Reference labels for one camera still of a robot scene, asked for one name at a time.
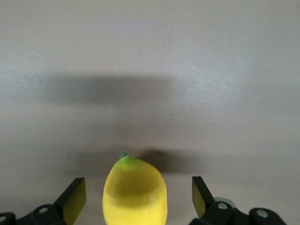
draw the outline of black bracket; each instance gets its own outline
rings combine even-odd
[[[198,218],[189,225],[286,225],[269,209],[254,208],[247,215],[226,201],[216,201],[202,177],[193,177],[192,195]]]
[[[11,212],[0,213],[0,225],[72,225],[85,202],[85,180],[76,178],[54,204],[41,205],[19,219]]]

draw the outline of lemon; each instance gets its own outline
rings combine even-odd
[[[123,153],[106,179],[102,209],[107,225],[165,225],[167,190],[162,175]]]

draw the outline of gray background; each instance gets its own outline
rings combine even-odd
[[[76,224],[104,224],[124,151],[155,165],[168,225],[191,177],[247,213],[300,221],[300,2],[2,0],[0,211],[21,217],[78,176]]]

